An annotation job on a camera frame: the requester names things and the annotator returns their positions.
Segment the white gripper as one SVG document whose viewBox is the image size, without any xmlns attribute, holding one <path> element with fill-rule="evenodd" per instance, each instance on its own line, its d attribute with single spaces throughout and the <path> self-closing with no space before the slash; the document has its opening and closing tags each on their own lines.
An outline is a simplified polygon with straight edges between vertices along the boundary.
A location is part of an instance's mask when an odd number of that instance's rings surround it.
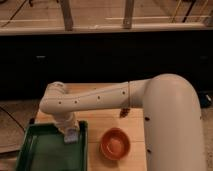
<svg viewBox="0 0 213 171">
<path fill-rule="evenodd" d="M 69 118 L 59 118 L 55 121 L 55 126 L 61 133 L 66 133 L 69 129 L 79 129 L 74 115 Z"/>
</svg>

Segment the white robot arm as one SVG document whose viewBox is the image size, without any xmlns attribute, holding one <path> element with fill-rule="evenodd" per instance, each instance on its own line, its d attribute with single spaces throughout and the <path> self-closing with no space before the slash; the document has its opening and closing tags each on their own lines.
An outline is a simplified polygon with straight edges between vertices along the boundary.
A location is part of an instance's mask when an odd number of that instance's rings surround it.
<svg viewBox="0 0 213 171">
<path fill-rule="evenodd" d="M 116 108 L 143 110 L 147 171 L 206 171 L 199 98 L 179 75 L 160 74 L 81 93 L 53 82 L 39 104 L 62 130 L 72 126 L 77 111 Z"/>
</svg>

